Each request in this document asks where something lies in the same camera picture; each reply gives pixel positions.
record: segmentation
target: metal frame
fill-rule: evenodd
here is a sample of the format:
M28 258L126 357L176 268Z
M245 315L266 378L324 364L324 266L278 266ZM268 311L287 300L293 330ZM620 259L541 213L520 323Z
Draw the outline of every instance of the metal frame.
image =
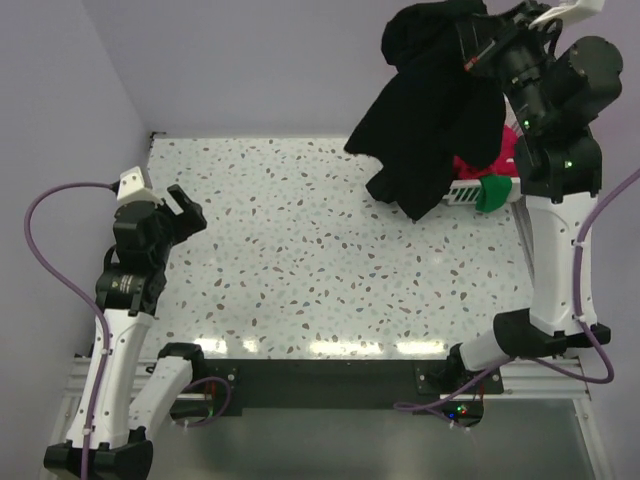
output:
M132 399L139 394L151 377L151 374L147 372L147 368L155 363L156 359L145 359L138 362L131 391ZM582 370L580 363L575 359L557 360L556 363L563 368L568 368L575 372L581 372ZM73 416L80 404L80 398L82 397L88 373L89 359L75 359L71 373L67 379L67 385L64 389L62 404L49 442L50 445L64 442ZM505 393L501 395L485 395L487 400L573 400L577 405L581 405L581 408L589 407L589 395L583 382L565 377L533 362L513 362L502 367L501 374ZM202 394L182 394L178 396L179 400L202 398ZM459 398L460 400L468 400L471 396L461 395ZM597 435L593 421L587 422L583 418L580 426L585 436L585 444L587 445L593 470L596 472L596 479L611 480L611 478L613 478L612 476L599 476L597 473L606 473L609 470L606 469L608 465L606 455L604 455L603 449L599 449L599 445L601 446L601 442L599 443L600 437ZM54 480L55 478L53 474L43 469L39 480Z

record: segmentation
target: terrazzo surface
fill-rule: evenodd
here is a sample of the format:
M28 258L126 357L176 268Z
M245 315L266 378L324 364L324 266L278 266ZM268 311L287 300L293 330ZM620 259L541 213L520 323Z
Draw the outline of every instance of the terrazzo surface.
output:
M511 208L414 223L369 197L379 164L344 142L155 140L154 189L179 183L209 225L173 249L141 358L171 341L209 358L443 358L530 304Z

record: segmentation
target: cable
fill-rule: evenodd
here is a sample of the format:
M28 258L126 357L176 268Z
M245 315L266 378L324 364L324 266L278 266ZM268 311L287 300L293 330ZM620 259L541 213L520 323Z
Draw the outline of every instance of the cable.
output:
M207 425L210 425L211 423L213 423L217 418L221 417L222 414L227 409L227 407L229 406L229 403L231 402L231 385L229 385L229 382L227 382L224 378L220 378L220 377L201 378L200 380L196 380L190 385L187 385L183 391L191 390L192 388L195 388L198 385L202 385L203 383L210 383L210 382L220 383L221 385L224 385L224 388L227 390L227 394L225 396L222 407L220 407L220 409L218 409L218 411L214 413L212 416L210 416L209 418L206 418L196 423L185 422L181 424L182 426L186 426L187 428L206 427Z
M558 40L560 40L560 36L562 35L562 30L564 28L564 22L560 18L552 20L544 26L544 28L542 29L543 33L549 34L549 30L551 30L551 27L556 28L551 32L551 41L549 43L549 49L547 50L547 53L549 55L555 56L556 48L558 46Z
M606 385L608 383L613 382L613 379L615 378L615 371L613 369L613 364L611 363L611 360L609 359L609 356L607 355L607 353L604 351L604 348L602 347L602 345L600 345L600 342L598 342L598 339L595 337L595 335L593 334L593 332L591 331L591 329L589 328L589 326L584 323L584 322L578 322L580 324L580 327L582 327L582 330L584 331L585 335L587 336L587 338L589 338L589 341L591 342L591 344L593 345L593 348L596 350L596 352L598 352L598 355L600 356L600 358L602 359L602 362L604 363L605 368L607 369L607 376L604 378L596 378L596 377L587 377L585 375L580 375L577 373L574 373L570 370L565 370L564 368L558 367L557 365L554 365L551 362L548 362L546 360L542 360L541 358L528 358L526 360L532 360L540 365L543 365L547 368L550 368L551 370L561 373L563 375L566 375L567 377L573 378L575 380L581 380L583 382L586 383L594 383L597 385Z
M416 404L416 403L406 403L406 402L396 402L396 403L393 404L393 408L395 410L399 411L399 412L410 412L410 413L414 413L414 412L429 412L429 413L432 413L434 415L437 415L438 417L444 418L447 422L449 422L450 421L449 418L447 418L445 415L441 414L440 412L438 412L437 410L434 410L434 409L437 408L437 407L441 407L442 405L444 405L447 402L450 402L451 400L456 398L458 395L461 395L462 393L466 392L470 388L474 387L484 377L490 375L494 370L506 365L507 363L511 362L512 360L513 359L500 360L498 362L495 362L495 363L491 364L483 372L481 372L478 375L476 375L475 377L473 377L471 380L469 380L467 383L465 383L458 390L456 390L455 392L447 395L444 398L441 398L440 400L437 400L435 402L429 403L427 405L420 405L420 404Z
M33 239L33 232L31 231L31 219L33 218L33 213L35 212L36 208L43 200L50 197L54 193L61 192L62 190L69 190L72 188L87 188L87 187L104 188L104 189L113 191L112 185L107 185L105 183L94 183L94 182L68 183L68 184L60 185L59 187L55 187L50 190L47 190L46 192L39 195L31 203L31 205L29 205L29 208L27 209L27 213L24 216L24 236L27 241L27 245L29 246L29 250L31 250L31 253L33 253L33 256L36 257L36 260L40 262L40 265L42 265L45 268L45 270L47 270L56 279L60 280L60 282L66 285L73 293L78 295L82 299L82 301L86 303L89 306L89 308L91 308L91 310L93 310L96 317L98 318L98 321L100 322L100 326L102 327L102 351L108 352L109 346L110 346L109 325L107 323L107 319L104 317L104 314L102 313L98 305L96 305L96 303L91 299L91 297L89 297L89 295L84 293L80 287L78 287L75 283L73 283L71 280L65 277L58 270L56 270L56 268L53 265L51 265L46 258L44 258L44 255L42 255L42 253L40 252L40 249L38 249ZM107 355L103 354L100 357L100 362L98 363L98 370L96 372L96 377L93 382L93 388L91 389L91 394L89 396L89 405L87 406L87 416L84 424L84 430L87 433L84 435L84 438L82 441L82 460L81 460L81 467L80 467L81 480L89 479L89 449L91 446L92 420L93 420L93 414L96 408L96 401L98 400L98 393L100 391L100 384L102 383L102 377L104 375L106 364L107 364Z
M211 416L216 411L216 384L215 384L215 382L211 382L209 384L209 388L211 390L211 406L209 407L209 416Z
M471 399L472 402L476 401L476 398L478 397L478 393L480 394L480 404L484 405L484 384L478 385L478 388L474 390L473 398Z

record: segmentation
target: purple wall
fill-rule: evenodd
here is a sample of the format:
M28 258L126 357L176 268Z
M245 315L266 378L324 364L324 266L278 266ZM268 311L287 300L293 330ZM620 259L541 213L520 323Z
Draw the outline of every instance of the purple wall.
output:
M566 33L567 40L601 35L621 50L625 61L622 97L594 122L604 152L604 191L640 168L640 56L637 53L640 2L609 0L597 17ZM594 226L593 291L600 321L613 328L607 348L617 371L612 385L591 387L596 420L621 480L637 478L640 413L640 185L632 186ZM589 373L602 375L595 355L585 356Z
M0 478L32 479L93 318L30 256L22 216L48 187L116 180L143 161L146 134L80 0L2 2L0 65ZM114 207L63 193L35 218L44 253L87 291Z

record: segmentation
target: white mount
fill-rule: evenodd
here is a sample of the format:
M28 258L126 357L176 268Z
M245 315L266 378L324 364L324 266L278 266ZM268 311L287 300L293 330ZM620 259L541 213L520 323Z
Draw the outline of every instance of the white mount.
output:
M153 193L151 181L146 178L140 167L134 167L120 175L116 200L119 207L138 201L153 202L156 205L163 203L163 200Z
M551 20L562 20L563 26L568 27L600 13L605 0L573 0L561 1L560 5L540 15L530 28L542 28Z

